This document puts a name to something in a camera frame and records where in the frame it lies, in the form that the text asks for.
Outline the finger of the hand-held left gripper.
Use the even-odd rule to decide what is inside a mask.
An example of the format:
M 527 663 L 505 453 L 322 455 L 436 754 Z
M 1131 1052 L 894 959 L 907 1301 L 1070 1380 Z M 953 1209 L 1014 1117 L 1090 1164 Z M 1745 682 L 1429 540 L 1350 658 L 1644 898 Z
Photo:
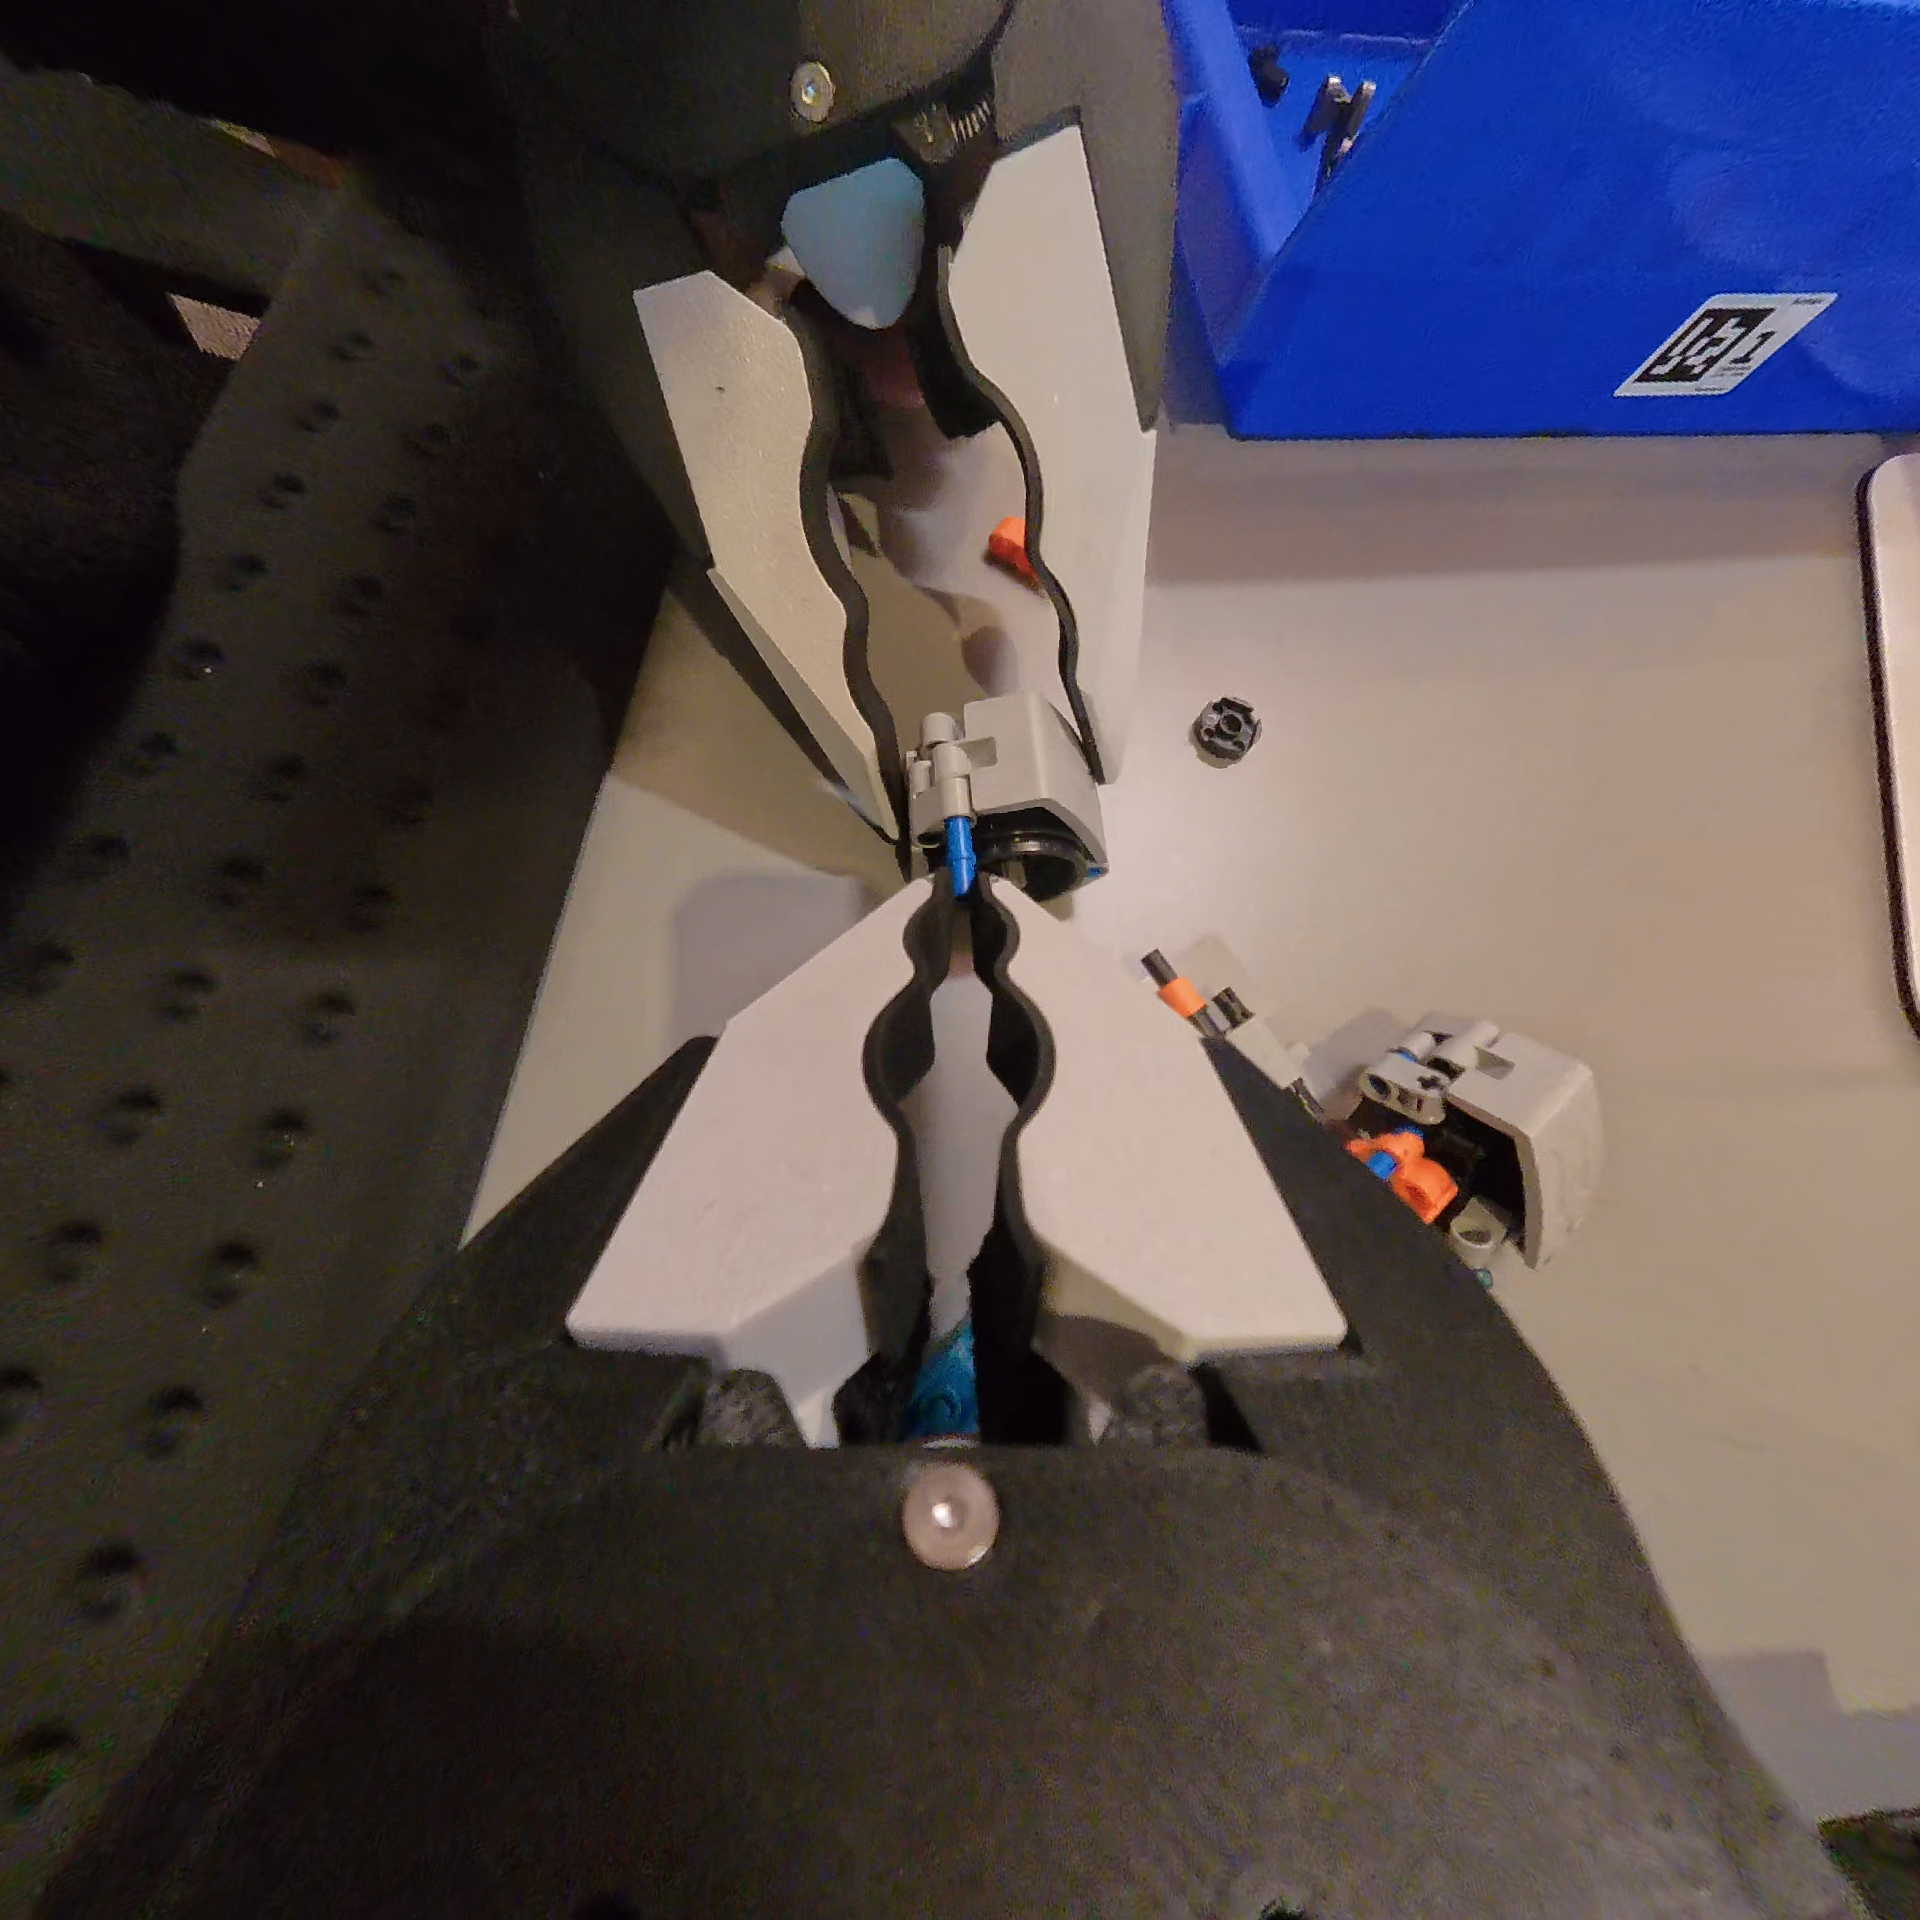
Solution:
M 898 846 L 902 756 L 868 660 L 868 596 L 831 505 L 842 422 L 825 345 L 793 303 L 765 303 L 717 271 L 642 286 L 633 306 L 709 583 L 853 810 Z
M 1089 139 L 1076 119 L 997 155 L 934 257 L 943 343 L 1014 449 L 1025 561 L 1054 612 L 1055 677 L 1098 783 L 1135 706 L 1159 453 L 1121 325 Z

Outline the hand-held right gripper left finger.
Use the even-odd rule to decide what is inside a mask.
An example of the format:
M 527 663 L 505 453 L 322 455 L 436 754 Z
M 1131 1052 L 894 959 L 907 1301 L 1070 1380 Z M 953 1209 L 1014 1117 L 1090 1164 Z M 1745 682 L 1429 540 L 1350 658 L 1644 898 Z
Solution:
M 579 1346 L 764 1374 L 812 1444 L 897 1435 L 931 1299 L 905 1102 L 951 955 L 949 881 L 913 881 L 724 1025 L 567 1310 Z

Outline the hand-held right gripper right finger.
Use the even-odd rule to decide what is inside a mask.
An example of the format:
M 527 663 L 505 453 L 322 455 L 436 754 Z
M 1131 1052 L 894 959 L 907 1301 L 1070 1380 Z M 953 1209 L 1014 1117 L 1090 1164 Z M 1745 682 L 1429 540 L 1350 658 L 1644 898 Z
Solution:
M 970 895 L 988 1068 L 1014 1102 L 970 1270 L 980 1437 L 1045 1447 L 1146 1367 L 1348 1340 L 1209 1046 L 999 881 Z

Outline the light blue plastic tool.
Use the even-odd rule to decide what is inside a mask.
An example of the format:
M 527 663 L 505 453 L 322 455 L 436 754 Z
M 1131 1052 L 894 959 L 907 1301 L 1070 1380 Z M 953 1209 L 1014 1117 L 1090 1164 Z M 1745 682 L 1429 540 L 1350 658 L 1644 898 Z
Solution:
M 902 1413 L 902 1439 L 970 1447 L 979 1439 L 975 1345 L 965 1317 L 931 1340 Z

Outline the black wheel hub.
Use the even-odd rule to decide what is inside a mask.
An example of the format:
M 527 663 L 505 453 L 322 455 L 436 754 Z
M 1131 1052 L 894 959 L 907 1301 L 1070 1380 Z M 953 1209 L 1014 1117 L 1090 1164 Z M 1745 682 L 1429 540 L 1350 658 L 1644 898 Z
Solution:
M 973 852 L 980 876 L 995 876 L 1036 903 L 1065 898 L 1100 874 L 1089 844 L 1042 811 L 979 817 Z

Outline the grey black wheel Lego assembly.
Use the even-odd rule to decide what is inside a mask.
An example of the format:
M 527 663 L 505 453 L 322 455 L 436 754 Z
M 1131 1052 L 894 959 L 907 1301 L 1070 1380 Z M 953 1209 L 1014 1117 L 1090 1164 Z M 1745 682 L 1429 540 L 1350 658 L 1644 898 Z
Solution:
M 943 818 L 1042 811 L 1076 833 L 1110 866 L 1109 835 L 1092 779 L 1070 725 L 1033 691 L 921 717 L 902 763 L 905 821 L 931 866 L 943 863 Z

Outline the grey shell block assembly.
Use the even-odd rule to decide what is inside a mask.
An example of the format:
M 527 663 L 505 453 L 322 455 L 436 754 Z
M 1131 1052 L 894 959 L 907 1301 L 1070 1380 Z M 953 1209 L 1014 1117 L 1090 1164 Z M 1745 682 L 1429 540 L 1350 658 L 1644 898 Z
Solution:
M 1548 1265 L 1597 1190 L 1593 1070 L 1509 1025 L 1370 1011 L 1308 1050 L 1302 1089 L 1485 1290 Z

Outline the blue plastic bin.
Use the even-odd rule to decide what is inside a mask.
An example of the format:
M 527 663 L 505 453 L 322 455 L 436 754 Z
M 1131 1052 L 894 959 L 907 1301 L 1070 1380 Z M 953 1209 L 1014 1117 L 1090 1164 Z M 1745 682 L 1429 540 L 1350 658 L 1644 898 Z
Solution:
M 1916 4 L 1163 14 L 1175 316 L 1237 439 L 1916 434 Z

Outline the black dimpled panel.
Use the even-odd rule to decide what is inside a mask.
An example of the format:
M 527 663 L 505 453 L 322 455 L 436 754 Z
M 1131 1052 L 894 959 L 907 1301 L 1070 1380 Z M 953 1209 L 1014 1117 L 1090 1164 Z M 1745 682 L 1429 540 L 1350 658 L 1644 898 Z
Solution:
M 517 195 L 5 76 L 5 206 L 266 306 L 5 940 L 5 1916 L 145 1762 L 460 1238 L 645 549 Z

